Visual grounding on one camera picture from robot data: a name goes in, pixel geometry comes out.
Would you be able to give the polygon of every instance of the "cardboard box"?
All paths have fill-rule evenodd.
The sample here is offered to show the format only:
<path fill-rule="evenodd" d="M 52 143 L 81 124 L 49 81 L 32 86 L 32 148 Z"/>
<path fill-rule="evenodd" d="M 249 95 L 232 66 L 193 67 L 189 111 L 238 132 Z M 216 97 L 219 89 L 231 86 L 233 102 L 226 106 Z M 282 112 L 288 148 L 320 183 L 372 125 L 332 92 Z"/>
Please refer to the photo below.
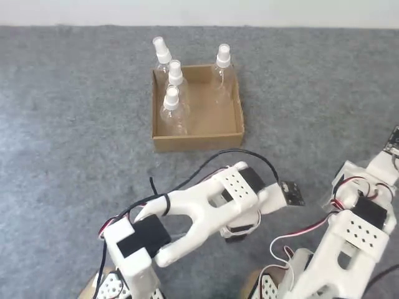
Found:
<path fill-rule="evenodd" d="M 237 77 L 234 75 L 232 101 L 222 107 L 213 100 L 210 88 L 212 65 L 190 65 L 182 67 L 188 81 L 190 95 L 189 134 L 166 136 L 160 119 L 165 84 L 161 74 L 153 71 L 152 138 L 155 150 L 189 151 L 236 148 L 244 136 L 244 117 L 239 99 Z"/>

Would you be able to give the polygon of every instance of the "plastic bottle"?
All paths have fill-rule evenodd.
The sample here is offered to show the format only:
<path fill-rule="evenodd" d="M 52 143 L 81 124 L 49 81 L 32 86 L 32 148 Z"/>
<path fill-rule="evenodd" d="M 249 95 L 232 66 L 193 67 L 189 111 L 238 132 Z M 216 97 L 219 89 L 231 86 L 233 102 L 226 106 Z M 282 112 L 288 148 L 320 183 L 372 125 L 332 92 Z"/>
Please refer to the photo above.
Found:
<path fill-rule="evenodd" d="M 179 103 L 179 90 L 175 86 L 168 87 L 160 111 L 168 135 L 187 135 L 186 113 Z"/>
<path fill-rule="evenodd" d="M 161 79 L 166 82 L 169 72 L 169 63 L 172 60 L 172 56 L 161 36 L 154 38 L 152 43 L 154 44 L 156 56 L 158 57 L 158 65 L 155 68 L 161 71 Z"/>
<path fill-rule="evenodd" d="M 169 74 L 168 74 L 168 85 L 166 85 L 166 90 L 170 86 L 175 86 L 179 90 L 179 101 L 183 106 L 187 115 L 190 114 L 190 98 L 188 95 L 188 82 L 183 77 L 183 72 L 181 71 L 181 64 L 179 60 L 172 60 L 169 63 Z"/>
<path fill-rule="evenodd" d="M 216 103 L 224 104 L 231 102 L 233 89 L 234 70 L 230 63 L 230 46 L 221 44 L 219 46 L 216 63 L 212 69 L 211 86 Z"/>

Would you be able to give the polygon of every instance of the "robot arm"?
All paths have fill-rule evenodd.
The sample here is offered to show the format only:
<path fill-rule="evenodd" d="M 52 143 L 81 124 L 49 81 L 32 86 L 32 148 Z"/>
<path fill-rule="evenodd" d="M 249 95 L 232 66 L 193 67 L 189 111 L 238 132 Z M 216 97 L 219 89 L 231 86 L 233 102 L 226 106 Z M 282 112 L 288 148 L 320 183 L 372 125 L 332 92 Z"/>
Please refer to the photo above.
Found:
<path fill-rule="evenodd" d="M 134 298 L 147 299 L 159 286 L 152 258 L 158 266 L 167 267 L 217 231 L 227 239 L 235 234 L 250 234 L 261 214 L 304 204 L 295 183 L 266 186 L 244 162 L 217 172 L 187 190 L 172 191 L 168 198 L 168 216 L 187 215 L 193 221 L 180 239 L 171 242 L 159 221 L 158 217 L 168 207 L 164 196 L 150 201 L 133 224 L 123 218 L 104 230 L 110 256 Z"/>
<path fill-rule="evenodd" d="M 398 134 L 399 127 L 392 136 Z M 277 298 L 362 297 L 397 223 L 392 207 L 399 178 L 394 151 L 399 151 L 399 138 L 391 137 L 365 169 L 348 161 L 342 166 L 329 202 L 337 213 L 330 217 L 317 250 L 297 250 L 289 261 L 292 272 L 287 270 L 281 283 L 273 283 L 274 288 L 278 285 Z"/>

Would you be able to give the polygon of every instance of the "white spray nozzle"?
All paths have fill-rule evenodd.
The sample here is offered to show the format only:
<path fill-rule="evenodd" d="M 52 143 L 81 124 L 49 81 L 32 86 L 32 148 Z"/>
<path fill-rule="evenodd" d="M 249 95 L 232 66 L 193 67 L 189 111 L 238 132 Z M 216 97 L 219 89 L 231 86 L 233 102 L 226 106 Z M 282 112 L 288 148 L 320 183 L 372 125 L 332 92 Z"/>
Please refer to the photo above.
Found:
<path fill-rule="evenodd" d="M 168 110 L 176 110 L 179 106 L 179 90 L 175 86 L 169 86 L 163 99 L 163 106 Z"/>
<path fill-rule="evenodd" d="M 221 44 L 219 46 L 218 56 L 216 56 L 216 65 L 221 68 L 226 68 L 230 65 L 230 46 Z"/>
<path fill-rule="evenodd" d="M 169 63 L 169 83 L 172 85 L 180 85 L 183 82 L 183 72 L 179 60 L 172 60 Z"/>
<path fill-rule="evenodd" d="M 168 64 L 169 61 L 172 60 L 172 56 L 163 38 L 161 36 L 157 36 L 152 40 L 152 43 L 154 44 L 158 61 L 161 64 Z"/>

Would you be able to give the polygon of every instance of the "black zip tie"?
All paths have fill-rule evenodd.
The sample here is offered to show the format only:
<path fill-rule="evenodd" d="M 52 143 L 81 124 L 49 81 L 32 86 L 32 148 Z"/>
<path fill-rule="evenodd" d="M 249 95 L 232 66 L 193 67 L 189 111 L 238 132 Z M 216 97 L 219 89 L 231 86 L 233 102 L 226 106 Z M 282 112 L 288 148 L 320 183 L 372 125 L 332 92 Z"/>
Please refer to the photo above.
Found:
<path fill-rule="evenodd" d="M 166 209 L 165 209 L 164 213 L 162 214 L 162 216 L 166 216 L 169 213 L 169 210 L 170 210 L 170 198 L 169 198 L 169 195 L 166 193 L 164 195 L 164 197 L 165 197 L 165 200 L 166 200 Z"/>

